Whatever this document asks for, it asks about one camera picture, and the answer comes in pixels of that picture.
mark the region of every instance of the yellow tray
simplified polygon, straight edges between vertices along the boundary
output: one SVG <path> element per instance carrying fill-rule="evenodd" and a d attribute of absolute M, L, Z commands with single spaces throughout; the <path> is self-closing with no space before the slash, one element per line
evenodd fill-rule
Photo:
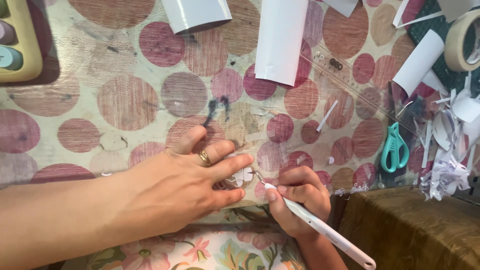
<path fill-rule="evenodd" d="M 32 17 L 26 0 L 5 1 L 8 12 L 0 20 L 10 24 L 16 33 L 12 44 L 2 45 L 19 51 L 23 57 L 23 66 L 18 70 L 0 68 L 0 82 L 21 82 L 31 80 L 42 72 L 43 60 L 33 28 Z"/>

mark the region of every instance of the teal scissors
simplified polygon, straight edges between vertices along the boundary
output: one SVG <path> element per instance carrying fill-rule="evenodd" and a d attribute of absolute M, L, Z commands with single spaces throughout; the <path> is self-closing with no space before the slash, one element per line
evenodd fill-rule
<path fill-rule="evenodd" d="M 393 100 L 392 81 L 388 82 L 388 92 L 390 94 L 390 110 L 393 110 L 393 116 L 396 117 L 395 102 Z M 395 172 L 406 166 L 410 157 L 410 151 L 407 144 L 398 133 L 398 122 L 391 116 L 388 120 L 388 136 L 385 142 L 380 164 L 386 172 Z M 403 148 L 402 160 L 400 160 L 400 148 Z M 390 157 L 390 167 L 387 166 L 387 159 Z"/>

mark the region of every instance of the masking tape roll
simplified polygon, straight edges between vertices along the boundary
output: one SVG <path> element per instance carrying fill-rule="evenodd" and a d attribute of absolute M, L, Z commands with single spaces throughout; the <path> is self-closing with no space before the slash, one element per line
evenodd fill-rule
<path fill-rule="evenodd" d="M 456 19 L 445 40 L 445 62 L 453 71 L 473 71 L 480 66 L 480 10 L 469 11 Z M 470 56 L 463 57 L 463 43 L 467 30 L 475 27 L 475 44 Z"/>

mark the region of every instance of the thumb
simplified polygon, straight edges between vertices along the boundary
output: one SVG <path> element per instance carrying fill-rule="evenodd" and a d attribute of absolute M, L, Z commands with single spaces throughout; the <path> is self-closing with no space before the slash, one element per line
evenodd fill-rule
<path fill-rule="evenodd" d="M 239 202 L 245 197 L 245 191 L 241 188 L 234 190 L 215 190 L 213 191 L 213 204 L 210 209 L 222 209 L 236 202 Z"/>
<path fill-rule="evenodd" d="M 270 213 L 284 230 L 291 223 L 293 213 L 287 208 L 283 197 L 273 188 L 267 189 L 266 196 L 270 205 Z"/>

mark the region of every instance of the brown fabric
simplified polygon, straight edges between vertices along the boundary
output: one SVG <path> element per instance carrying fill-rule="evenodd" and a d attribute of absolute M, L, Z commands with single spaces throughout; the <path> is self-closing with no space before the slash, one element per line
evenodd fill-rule
<path fill-rule="evenodd" d="M 480 208 L 407 187 L 352 194 L 339 232 L 379 270 L 480 270 Z M 350 270 L 362 267 L 344 256 Z"/>

